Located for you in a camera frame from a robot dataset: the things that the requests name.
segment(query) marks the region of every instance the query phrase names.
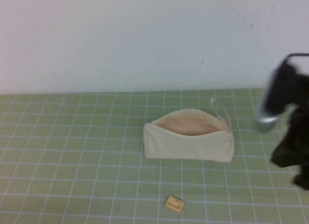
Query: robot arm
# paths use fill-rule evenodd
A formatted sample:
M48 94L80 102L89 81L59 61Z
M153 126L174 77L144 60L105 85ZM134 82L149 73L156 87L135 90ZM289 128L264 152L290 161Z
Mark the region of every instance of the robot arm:
M289 104L297 106L291 114L289 130L274 150L271 162L282 168L300 165L300 174L293 182L309 190L309 77L298 74L289 63L294 56L309 54L290 54L275 70L256 110L256 129L261 133L270 131Z

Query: table surface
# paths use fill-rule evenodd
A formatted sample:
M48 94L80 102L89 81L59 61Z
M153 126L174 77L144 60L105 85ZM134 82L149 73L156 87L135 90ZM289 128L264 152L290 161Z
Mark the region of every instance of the table surface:
M1 224L307 224L298 168L269 163L286 131L252 130L262 89L0 96ZM169 112L231 116L231 163L146 159L143 125ZM169 196L185 202L177 214Z

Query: eraser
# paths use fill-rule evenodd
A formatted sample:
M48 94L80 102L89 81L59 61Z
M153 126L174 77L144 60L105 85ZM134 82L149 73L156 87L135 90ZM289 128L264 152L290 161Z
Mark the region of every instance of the eraser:
M180 213L183 209L184 202L170 196L165 203L165 207L172 209L176 211L177 213Z

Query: white backdrop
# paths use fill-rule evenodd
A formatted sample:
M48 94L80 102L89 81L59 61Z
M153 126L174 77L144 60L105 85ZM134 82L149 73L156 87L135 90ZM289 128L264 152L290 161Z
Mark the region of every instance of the white backdrop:
M0 0L0 94L262 86L308 1Z

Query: white grid line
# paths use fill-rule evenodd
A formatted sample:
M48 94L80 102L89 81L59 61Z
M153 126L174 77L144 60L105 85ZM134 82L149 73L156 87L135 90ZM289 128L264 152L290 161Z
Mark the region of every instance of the white grid line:
M132 93L130 94L129 104L131 104L131 100L132 100ZM126 127L127 127L128 120L129 120L129 114L130 114L130 106L129 106L129 109L128 109L128 112L127 112L127 117L126 117ZM112 224L113 207L114 207L114 203L115 203L117 184L118 184L118 179L119 179L119 174L120 174L120 165L121 165L122 154L123 154L123 151L124 151L125 141L126 141L126 128L125 128L124 139L122 141L122 148L121 148L121 153L120 153L120 160L119 160L119 167L118 167L118 172L117 172L117 179L116 179L116 184L115 184L114 196L112 198L111 217L110 217L110 222L109 222L110 224Z
M199 106L199 91L197 91L197 106L198 106L198 109L200 109L200 106ZM205 220L206 220L206 223L208 223L208 214L207 214L207 196L206 196L206 182L205 182L205 168L204 168L204 160L202 160L202 173L203 173L203 186L204 186L204 202L205 202Z
M214 90L214 97L217 99L217 93L216 90ZM216 103L216 115L218 115L218 104ZM230 195L228 191L228 182L227 182L227 175L226 175L226 168L225 168L225 163L223 163L223 168L224 168L224 176L225 176L225 184L226 184L226 193L227 193L227 203L228 203L228 209L229 209L229 215L230 215L230 222L232 222L232 210L231 210L231 202L230 202Z
M182 109L183 108L183 91L182 90L180 91L180 103L181 103L180 108ZM181 176L181 179L182 179L182 183L181 183L181 185L182 185L182 201L184 201L183 200L183 160L182 159L180 160L180 163L181 163L181 174L182 174L182 176ZM183 224L183 220L184 220L183 212L181 213L181 215L182 215L182 224Z
M165 96L165 91L164 91L164 97L163 97L163 114L162 114L162 116L165 115L165 99L166 99L166 96ZM158 201L158 215L157 215L158 220L157 220L157 224L160 224L160 223L159 223L159 218L160 218L161 177L162 177L162 159L160 159L159 194L158 194L159 201Z
M27 148L27 146L28 146L28 144L29 144L29 142L30 142L30 137L31 137L31 135L33 135L33 133L34 133L34 131L35 131L35 128L37 127L37 123L38 123L38 121L39 121L39 119L40 119L40 117L41 117L41 115L42 115L42 112L43 112L43 109L44 109L45 105L46 105L46 104L44 103L44 104L43 104L43 107L42 107L42 110L41 110L41 113L39 114L38 120L37 120L36 124L34 125L34 128L33 128L32 132L31 132L31 134L30 134L30 136L29 136L29 138L28 138L28 141L27 141L27 143L26 143L25 149L24 149L24 151L23 151L23 153L22 153L22 156L20 157L19 163L20 163L20 161L21 161L21 159L22 159L22 157L23 157L23 155L24 155L24 153L25 153L25 150L26 150L26 148ZM40 159L39 159L39 162L41 161L41 159L42 159L42 157L43 157L43 154L44 154L44 152L42 151L41 156L40 156ZM32 183L32 180L33 180L33 178L34 178L34 176L35 176L35 174L36 174L38 168L39 168L39 165L37 165L37 166L35 167L35 170L34 170L34 172L33 172L32 178L31 178L31 180L30 180L30 182L29 182L29 185L28 185L28 187L27 187L27 193L29 192L30 185L31 185L31 183ZM25 203L26 197L27 197L27 196L25 196L24 199L23 199L23 202L22 202L22 204L21 204L21 206L20 206L19 212L21 212L22 209L23 209L23 207L24 207L24 203ZM19 215L16 217L15 224L17 223L18 218L19 218Z
M253 112L255 113L254 103L253 103L252 99L251 99L251 103L252 103ZM264 153L264 156L265 156L265 161L266 161L266 166L267 166L267 170L268 170L268 174L269 174L271 187L272 187L272 190L273 190L273 193L274 193L274 196L275 196L277 211L278 211L278 215L279 215L279 221L280 221L280 224L282 224L281 214L280 214L280 210L279 210L279 206L278 206L278 198L277 198L277 195L276 195L276 192L275 192L275 189L274 189L274 184L273 184L273 181L272 181L272 177L271 177L271 174L270 174L269 165L268 165L268 161L267 161L267 155L266 155L266 152L265 152L265 149L264 149L263 139L262 139L261 134L259 134L259 136L260 136L260 141L261 141L261 144L262 144L263 153Z
M114 104L115 102L115 97L116 97L116 94L114 94L113 96L113 100L112 100L112 103ZM98 99L99 99L99 93L98 93L98 96L97 96L97 101L96 101L96 104L95 104L95 107L94 107L94 110L96 110L96 106L97 106L97 103L98 103ZM108 123L107 123L107 130L105 132L105 138L107 136L107 131L108 131L108 127L109 127L109 124L110 124L110 120L111 120L111 116L109 117L108 119ZM93 187L92 187L92 192L91 192L91 197L90 197L90 201L89 201L89 205L88 205L88 211L87 211L87 217L86 217L86 220L85 220L85 223L87 223L88 221L88 217L89 217L89 212L90 212L90 207L91 207L91 203L92 203L92 199L93 199L93 193L95 191L95 186L97 184L97 178L98 178L98 172L99 172L99 169L100 169L100 165L101 165L101 161L102 161L102 158L103 158L103 153L104 153L104 146L105 146L105 143L106 141L104 141L103 143L103 146L102 146L102 150L101 150L101 154L100 154L100 160L99 160L99 163L98 163L98 168L97 168L97 172L96 172L96 177L95 177L95 180L94 180L94 183L93 183Z
M147 92L147 100L146 100L146 111L145 111L145 117L144 117L144 123L146 123L146 117L147 117L147 107L148 107L148 100L149 100L149 92ZM137 186L136 186L136 196L135 196L135 207L134 207L134 215L133 215L133 224L135 224L136 219L136 208L137 208L137 201L138 201L138 194L139 194L139 186L140 186L140 170L141 170L141 161L142 161L142 154L143 154L143 146L140 149L140 165L139 165L139 175L137 178Z
M233 98L233 102L234 102L234 106L235 106L236 123L237 123L238 128L239 128L239 122L238 122L238 119L237 119L237 110L236 110L234 92L233 92L233 90L231 90L231 91L232 91L232 98ZM249 185L249 190L250 190L250 195L251 195L251 200L252 200L252 209L253 209L254 221L257 222L256 214L255 214L255 208L254 208L254 199L253 199L251 183L250 183L249 174L248 174L247 161L246 161L246 157L245 157L245 150L244 150L244 147L243 147L243 144L242 144L242 138L241 138L241 132L240 131L239 131L239 138L240 138L240 145L241 145L242 152L243 152L243 160L245 162L245 170L246 170L246 175L247 175L247 180L248 180L248 185Z
M280 131L279 127L278 127L278 124L277 124L276 126L277 126L277 129L278 129L278 131L279 131L279 135L280 135L281 139L283 139L283 138L282 138L282 135L281 135L281 131ZM291 167L289 167L289 172L290 172L290 174L291 174L291 177L294 177L294 174L293 174L293 172L292 172L292 170L291 170ZM301 212L302 212L303 217L304 217L304 220L305 220L305 224L308 224L307 219L306 219L306 216L305 216L305 212L304 212L304 209L303 209L303 206L302 206L302 202L301 202L301 199L300 199L299 191L298 191L296 188L295 188L295 191L296 191L296 193L297 193L298 201L299 201L299 204L300 204Z
M64 94L63 95L63 101L62 101L62 103L60 102L60 103L56 103L56 102L48 102L48 96L49 95L47 95L47 98L46 98L46 100L45 100L45 102L43 103L43 102L37 102L38 104L52 104L52 105L59 105L59 106L66 106L66 105L72 105L73 107L77 107L77 110L75 111L75 112L69 112L69 113L63 113L63 109L60 107L59 108L59 111L58 111L58 113L56 114L56 113L45 113L45 112L43 112L43 110L44 110L44 108L42 108L41 109L41 113L42 114L44 114L44 115L54 115L54 116L56 116L56 115L64 115L64 116L72 116L72 117L74 117L74 120L72 121L72 123L71 123L71 125L62 125L62 124L60 124L59 123L59 118L55 118L55 120L54 120L54 124L53 125L49 125L49 124L39 124L39 123L41 123L41 121L39 121L39 119L40 118L38 118L37 119L37 121L36 121L36 123L38 123L38 126L51 126L52 128L57 128L57 127L64 127L64 126L68 126L68 127L70 127L70 131L69 131L69 134L68 134L68 136L66 136L66 137L57 137L57 136L51 136L52 134L52 132L50 132L50 135L48 135L48 136L33 136L33 135L24 135L24 136L17 136L17 135L0 135L0 138L2 138L2 137L4 137L4 138L28 138L28 140L30 140L30 139L34 139L34 138L42 138L42 139L44 139L44 138L47 138L47 139L50 139L50 138L53 138L53 139L65 139L66 140L66 143L64 144L64 147L63 147L63 149L62 150L57 150L57 149L46 149L46 145L45 145L45 147L43 148L43 149L35 149L35 148L28 148L28 145L26 145L26 147L25 148L8 148L8 144L7 144L7 146L5 147L5 148L1 148L1 146L0 146L0 151L1 150L5 150L5 151L10 151L10 150L12 150L12 151L15 151L15 150L20 150L20 151L29 151L28 153L30 153L30 151L36 151L37 153L38 152L41 152L41 157L40 157L40 160L38 161L38 163L24 163L24 162L21 162L21 158L22 157L20 157L20 160L18 161L18 162L2 162L2 160L0 160L0 167L5 167L5 165L8 165L8 164L12 164L12 165L16 165L16 168L18 167L18 165L19 166L23 166L23 165L36 165L37 167L38 166L40 166L40 165L46 165L46 166L48 166L48 165L51 165L51 166L55 166L55 165L57 165L57 168L56 168L56 171L55 171L55 173L54 173L54 176L53 176L53 178L51 178L51 179L47 179L47 178L35 178L35 174L36 174L36 172L34 172L33 173L33 176L32 177L29 177L29 178L23 178L23 177L16 177L16 176L11 176L11 177L2 177L2 176L0 176L0 179L25 179L26 181L29 181L30 180L30 183L29 183L29 186L31 185L31 182L32 182L32 180L39 180L39 181L49 181L50 182L50 185L49 185L49 191L48 191L48 193L47 194L29 194L28 193L28 190L27 190L27 193L26 194L19 194L19 193L17 193L17 194L13 194L13 193L0 193L0 195L3 195L3 198L4 198L4 196L6 196L6 195L8 195L8 196L25 196L24 198L26 198L26 196L44 196L44 197L46 197L46 199L45 199L45 203L44 203L44 206L46 205L46 201L47 201L47 198L48 197L67 197L67 198L69 198L68 199L68 201L67 201L67 206L66 206L66 209L68 208L68 204L69 204L69 202L70 202L70 199L71 198L89 198L90 199L90 202L89 202L89 206L88 206L88 210L87 210L87 215L75 215L75 214L68 214L66 211L64 212L64 213L61 213L61 214L50 214L50 213L46 213L46 212L44 212L44 207L42 208L42 211L41 212L38 212L38 213L33 213L33 214L38 214L38 215L40 215L40 219L41 219L41 217L42 217L42 215L57 215L57 216L62 216L62 221L64 220L64 218L66 217L66 216L76 216L76 217L85 217L86 218L86 221L85 222L87 222L87 220L88 220L88 218L89 217L105 217L105 218L109 218L110 220L114 220L115 218L116 219L118 219L118 218L126 218L126 219L131 219L131 220L133 220L133 223L135 223L135 220L155 220L157 223L160 223L160 221L179 221L180 219L170 219L170 218L160 218L160 202L164 202L164 199L162 199L162 197L160 196L160 189L161 189L161 185L162 184L169 184L169 185L181 185L181 188L182 188L182 199L183 199L183 186L184 185L198 185L198 186L204 186L204 200L202 200L202 201L195 201L195 200L193 200L193 201L191 201L191 200L187 200L186 202L192 202L192 203L199 203L199 204L204 204L205 205L205 215L206 215L206 220L198 220L198 219L185 219L184 217L183 217L183 213L182 213L182 218L181 218L181 221L182 221L182 223L184 223L185 221L191 221L191 222L197 222L197 223L205 223L205 221L207 222L207 223L210 223L210 224L216 224L216 223L231 223L231 224L253 224L253 223L250 223L250 222L234 222L233 220L232 220L232 217L231 217L231 209L229 210L230 211L230 221L229 222L221 222L221 221L208 221L208 217L207 217L207 204L228 204L229 205L229 208L230 208L230 206L231 205L246 205L246 206L250 206L250 205L253 205L253 211L255 211L254 210L254 207L255 206L266 206L266 207L301 207L301 209L303 209L303 208L309 208L309 206L302 206L302 204L301 204L301 199L300 199L300 196L299 196L299 189L298 188L295 188L295 187L293 187L293 188L291 188L291 187L274 187L273 186L273 184L272 184L272 186L271 187L267 187L267 186L250 186L250 181L249 181L249 186L232 186L232 185L228 185L227 184L227 179L226 179L226 173L227 172L230 172L230 171L242 171L242 172L246 172L247 174L248 174L248 172L261 172L261 173L267 173L267 174L269 174L269 176L270 176L270 179L271 179L271 177L272 177L272 174L274 174L274 173L276 173L276 174L292 174L292 171L291 171L291 168L289 168L289 170L290 171L270 171L269 170L269 167L267 166L267 169L268 170L241 170L241 169L226 169L225 168L225 165L224 165L224 168L223 169L215 169L215 168L206 168L205 167L205 165L204 165L204 162L202 161L201 162L201 164L202 164L202 167L201 168L194 168L194 167L192 167L192 168L189 168L189 167L183 167L183 161L181 160L181 165L180 166L178 166L178 167L163 167L162 166L162 160L160 160L160 166L142 166L142 153L143 153L143 148L141 148L140 149L140 151L124 151L124 143L125 143L125 141L137 141L138 143L136 143L136 144L142 144L142 137L138 137L138 138L126 138L126 134L125 134L125 136L123 137L123 138L108 138L107 136L108 136L108 134L107 134L107 132L108 132L108 128L109 127L112 127L112 128L124 128L125 130L129 130L129 129L135 129L135 130L140 130L140 131L142 131L142 126L143 126L143 124L133 124L133 123L131 123L131 122L129 122L129 123L127 123L128 122L128 118L139 118L139 117L141 117L141 118L144 118L145 119L145 121L146 121L146 118L148 118L149 120L152 120L152 119L157 119L157 118L159 118L159 117L157 117L157 116L153 116L153 115L147 115L147 108L149 107L149 108L152 108L153 110L155 109L155 108L162 108L162 105L158 105L158 106L156 106L156 105L149 105L148 104L148 101L149 100L151 100L152 98L158 98L158 97L163 97L163 101L164 101L164 103L163 103L163 114L165 114L165 110L166 110L166 108L174 108L174 109L176 109L176 110L179 110L179 109L184 109L184 108L198 108L198 109L209 109L210 107L209 106L200 106L200 101L202 101L203 99L209 99L209 98L211 98L211 97L213 97L213 96L211 96L211 95L209 95L209 96L200 96L200 91L197 91L197 95L195 96L189 96L188 94L186 94L186 95L183 95L184 93L181 91L181 92L179 92L180 93L180 95L177 95L177 96L169 96L168 95L168 93L167 92L163 92L161 95L153 95L152 93L149 93L149 92L147 92L147 94L145 93L145 94L143 94L143 95L136 95L136 94L134 94L134 93L126 93L125 95L122 95L122 94L118 94L118 93L109 93L109 94L105 94L106 96L108 96L108 97L112 97L113 96L113 102L112 102L112 104L110 104L110 103L101 103L101 101L100 102L98 102L98 98L99 98L99 96L100 95L103 95L104 96L104 94L98 94L98 93L93 93L93 95L96 95L97 96L97 101L96 101L96 103L89 103L89 104L85 104L84 102L82 102L82 99L83 99L83 95L84 94L82 94L81 96L80 96L80 98L79 98L79 103L66 103L65 101L64 101L64 98L66 97L66 95L67 94ZM251 103L252 103L252 105L253 104L255 104L261 97L258 97L258 96L255 96L255 97L252 97L251 96L251 94L250 94L250 96L235 96L235 94L233 94L233 97L232 96L216 96L216 91L214 90L214 95L215 95L215 98L218 98L219 100L220 100L220 98L222 98L223 99L223 102L224 102L224 98L231 98L232 100L233 100L233 102L234 102L234 105L235 105L235 98L250 98L250 100L251 100ZM120 97L126 97L126 98L128 98L128 97L130 97L130 103L129 104L125 104L125 105L120 105L120 104L115 104L115 98L120 98ZM142 98L142 97L146 97L147 98L147 104L146 105L138 105L138 104L134 104L134 103L132 103L131 102L131 100L132 100L132 98ZM179 105L175 105L175 106L169 106L169 105L166 105L165 104L165 102L166 102L166 99L168 99L168 98L172 98L172 97L177 97L177 98L181 98L181 104L180 104L180 106ZM198 104L197 104L197 107L196 106L183 106L183 98L197 98L197 102L198 102ZM1 102L0 101L0 105L1 104L3 104L3 103L7 103L7 104L21 104L21 105L23 105L23 104L29 104L29 102L14 102L15 101L15 99L12 101L12 102ZM79 114L80 113L80 111L79 111L79 105L82 105L83 107L93 107L94 106L94 109L93 109L93 113L92 114ZM112 113L112 111L113 111L113 109L111 108L111 110L110 110L110 114L108 115L108 114L103 114L103 113L101 113L101 112L98 112L98 110L96 110L96 106L106 106L106 107L110 107L110 106L117 106L117 107L119 107L119 108L121 108L121 107L128 107L128 112L127 112L127 115L118 115L118 114L113 114ZM145 111L145 114L144 115L131 115L130 113L130 108L132 108L132 109L134 109L134 108L138 108L138 107L146 107L146 111ZM248 115L247 115L247 113L246 114L241 114L241 117L237 117L237 115L239 114L239 113L242 113L242 111L247 111L247 110L250 110L250 109L252 109L252 107L236 107L236 106L234 106L234 107L229 107L229 106L226 106L229 110L235 110L235 115L233 115L234 117L232 117L231 118L231 120L232 120L232 122L237 122L238 123L238 121L241 121L241 120L250 120L250 121L253 121L254 120L254 118L253 118L253 116L249 116L249 113L248 113ZM12 109L10 109L10 108L8 108L7 109L7 112L0 112L0 115L3 115L3 114L6 114L6 113L8 113L8 114L16 114L16 116L19 116L19 115L21 115L21 117L18 117L19 118L19 122L17 123L17 124L7 124L7 120L5 120L5 116L3 116L3 118L2 118L2 121L1 121L1 123L0 123L0 125L2 125L2 128L6 128L6 127L10 127L10 126L15 126L15 129L16 128L18 128L18 126L23 126L23 127L29 127L29 128L32 128L33 127L33 130L34 130L34 127L35 127L35 125L33 125L33 124L24 124L24 123L22 123L21 124L21 122L24 122L23 120L22 120L22 115L23 114L30 114L30 115L38 115L38 113L28 113L28 112L26 112L27 111L27 108L25 108L24 109L24 112L23 113L14 113L14 112L11 112L12 111ZM91 121L90 121L90 124L89 125L77 125L76 123L75 123L75 117L76 116L78 116L78 117L80 117L80 118L82 118L82 117L91 117ZM93 121L92 121L92 119L95 119L95 118L99 118L99 117L102 117L102 116L105 116L105 117L108 117L108 124L106 125L104 125L104 126L98 126L98 125L92 125L93 124ZM125 117L126 118L126 126L118 126L118 125L116 125L116 126L113 126L113 125L110 125L110 122L111 122L111 117ZM70 137L70 132L71 132L71 129L72 129L72 127L87 127L88 128L88 132L89 132L89 130L90 130L90 127L106 127L107 128L107 130L106 130L106 133L105 133L105 137L89 137L88 136L88 133L86 134L86 136L82 136L82 137ZM248 130L248 129L241 129L241 128L238 128L238 129L234 129L234 131L238 131L238 132L242 132L242 131L245 131L245 132L252 132L252 130ZM276 131L274 131L274 132L278 132L279 133L279 135L281 134L281 131L280 130L276 130ZM122 144L122 150L121 151L105 151L104 150L104 144L105 144L105 142L104 142L104 144L103 144L103 147L102 147L102 150L101 151L99 151L99 150L85 150L84 149L84 146L83 146L83 149L76 149L76 150L69 150L69 149L66 149L66 146L67 146L67 141L68 141L68 139L77 139L77 140L80 140L80 141L84 141L84 146L85 146L85 143L86 143L86 141L87 140L89 140L89 139L94 139L94 140L122 140L123 142L123 144ZM262 149L263 149L263 154L264 155L246 155L245 154L245 152L243 151L243 154L239 154L239 155L234 155L234 157L243 157L244 159L245 159L245 164L246 164L246 159L249 159L249 158L252 158L252 157L256 157L256 158L266 158L267 157L267 155L266 155L266 148L268 148L269 149L269 147L268 146L264 146L264 144L266 145L266 144L269 144L270 145L270 147L272 147L272 146L274 146L274 145L277 145L278 143L277 142L262 142L262 139L261 139L261 141L257 141L257 142L253 142L253 141L251 141L251 142L249 142L249 141L246 141L246 142L242 142L241 141L241 136L240 136L240 139L238 140L238 141L236 141L235 142L235 144L236 145L241 145L242 146L242 149L245 147L245 144L257 144L257 146L256 147L260 147L261 145L262 145ZM60 156L60 158L59 158L59 160L58 160L58 163L56 164L56 163L41 163L41 158L42 158L42 156L43 156L43 154L44 155L46 155L46 153L48 153L48 152L53 152L53 153L56 153L56 152L59 152L59 151L61 151L61 156ZM100 152L100 154L101 154L101 157L100 157L100 160L99 160L99 163L98 164L80 164L80 162L79 162L79 164L66 164L65 162L64 163L62 163L62 161L61 161L61 159L62 159L62 155L63 155L63 153L64 152L79 152L79 153L81 153L81 155L80 155L80 159L81 159L81 157L82 157L82 155L83 155L83 153L86 153L86 152L91 152L91 153L99 153ZM120 155L122 155L122 154L124 154L124 153L126 153L126 154L140 154L140 164L139 164L139 166L134 166L134 165L128 165L128 166L126 166L126 165L121 165L122 163L121 163L121 161L119 161L119 164L117 164L117 165L101 165L101 163L102 163L102 156L105 154L105 153L117 153L117 154L120 154ZM76 169L76 173L75 173L75 177L74 177L74 179L72 180L72 179L56 179L55 178L55 176L56 176L56 174L57 174L57 172L58 172L58 167L59 166L77 166L77 169ZM97 174L96 174L96 177L94 178L94 179L77 179L76 178L76 174L78 173L78 167L79 166L96 166L97 167L97 172L98 172L98 170L100 169L100 167L111 167L111 168L118 168L118 170L120 169L120 168L123 168L123 167L128 167L128 168L138 168L139 169L139 175L138 175L138 180L137 181L120 181L119 180L119 178L117 178L117 180L103 180L104 178L99 178L98 179L98 177L97 177ZM160 176L159 176L159 194L158 194L158 199L151 199L151 198L139 198L139 196L138 196L138 194L139 194L139 185L140 184L152 184L153 182L143 182L143 181L140 181L140 172L141 172L141 169L142 168L153 168L153 169L158 169L158 170L160 170ZM162 174L162 170L164 170L164 169L166 169L166 168L172 168L172 169L180 169L181 170L181 178L182 178L182 180L181 180L181 182L180 183L172 183L172 182L161 182L161 174ZM198 184L198 183L183 183L183 170L184 169L195 169L195 170L198 170L198 171L202 171L203 172L203 183L202 184ZM225 172L225 182L226 182L226 184L219 184L219 185L215 185L215 184L207 184L206 183L206 179L205 179L205 172L206 171L224 171ZM51 190L51 187L53 186L53 183L55 182L55 181L68 181L68 182L72 182L72 187L71 187L71 190L70 190L70 194L69 195L67 195L67 196L63 196L63 195L51 195L50 194L50 190ZM72 188L73 188L73 185L74 185L74 183L75 182L80 182L80 181L89 181L89 182L93 182L94 184L93 184L93 190L92 190L92 194L91 194L91 196L72 196L72 194L71 194L71 192L72 192ZM96 186L96 182L115 182L115 183L118 183L118 182L124 182L124 183L136 183L137 184L137 190L136 190L136 196L135 196L135 198L121 198L121 197L96 197L96 196L93 196L94 195L94 189L95 189L95 186ZM207 191L206 191L206 188L207 187L221 187L221 188L225 188L226 187L226 189L227 189L227 192L228 192L228 189L229 188L246 188L246 189L250 189L250 191L251 191L251 189L252 188L265 188L265 189L269 189L269 190L272 190L273 192L274 192L274 194L275 194L275 191L274 191L274 189L284 189L284 190L296 190L296 192L297 192L297 194L298 194L298 199L299 199L299 201L300 201L300 206L299 205L279 205L279 204L256 204L256 203L253 203L253 199L252 199L252 203L235 203L235 202L230 202L230 199L229 199L229 196L228 196L228 202L210 202L210 201L207 201ZM111 210L111 214L110 215L103 215L103 216L101 216L101 215L90 215L90 206L91 206L91 200L93 199L93 198L103 198L103 199L113 199L113 203L114 203L114 201L115 200L134 200L135 201L135 208L134 208L134 216L132 216L132 217L121 217L121 216L113 216L113 211ZM136 216L136 214L137 214L137 202L138 202L138 200L145 200L145 201L147 201L147 200L149 200L149 201L157 201L158 202L158 213L157 213L157 217L153 217L153 218L142 218L142 217L137 217ZM20 209L20 211L16 211L16 212L14 212L14 211L0 211L0 213L16 213L17 214L17 216L19 217L19 215L20 214L23 214L23 213L27 213L27 214L30 214L31 212L22 212L22 208Z
M15 214L17 213L16 211L0 211L0 213L12 213ZM21 212L22 214L39 214L35 212ZM60 213L42 213L43 215L50 215L50 216L63 216L64 214ZM82 214L65 214L64 216L74 216L74 217L85 217L86 215ZM90 217L95 217L95 218L110 218L110 216L107 215L90 215ZM132 219L132 217L126 217L126 216L112 216L112 218L119 218L119 219ZM136 217L138 220L157 220L157 218L145 218L145 217ZM173 219L173 218L159 218L161 221L179 221L179 219ZM194 222L194 223L205 223L205 220L198 220L198 219L184 219L184 221L188 222ZM210 221L210 224L256 224L256 223L251 223L251 222L227 222L227 221Z
M81 103L81 101L82 101L82 97L83 97L83 94L81 94L81 97L80 97L78 106L80 105L80 103ZM53 179L52 179L52 181L51 181L51 183L50 183L50 186L49 186L47 195L50 194L50 191L51 191L52 186L53 186L53 182L54 182L54 180L55 180L55 178L56 178L56 175L57 175L57 173L58 173L58 169L59 169L59 165L60 165L60 162L61 162L63 153L64 153L64 149L65 149L65 147L63 148L63 151L62 151L62 153L61 153L61 155L60 155L60 158L59 158L57 167L56 167L56 169L55 169ZM44 212L46 203L47 203L47 197L46 197L46 199L45 199L45 201L44 201L43 208L42 208L42 212ZM39 220L38 220L38 223L40 223L41 218L42 218L42 215L40 215Z
M9 147L11 141L12 141L12 138L13 138L13 136L14 136L16 130L17 130L17 127L18 127L18 126L16 126L16 128L14 129L14 132L13 132L13 134L12 134L12 136L11 136L11 138L10 138L8 144L7 144L7 146L6 146L6 148L4 149L4 151L3 151L3 153L2 153L2 156L0 157L0 162L2 161L2 159L3 159L3 157L4 157L5 153L6 153L6 150L8 149L8 147ZM21 154L21 156L20 156L20 158L19 158L19 161L18 161L18 163L17 163L17 165L16 165L16 167L15 167L14 173L13 173L12 177L10 178L10 181L9 181L9 183L8 183L6 189L5 189L4 196L3 196L3 198L2 198L2 200L1 200L1 202L0 202L0 207L1 207L2 204L3 204L4 198L5 198L5 196L6 196L5 194L8 192L8 190L9 190L9 188L10 188L10 186L11 186L13 177L14 177L14 175L15 175L16 172L17 172L19 162L21 161L21 159L22 159L22 157L23 157L23 155L24 155L24 152L25 152L25 150L22 152L22 154Z

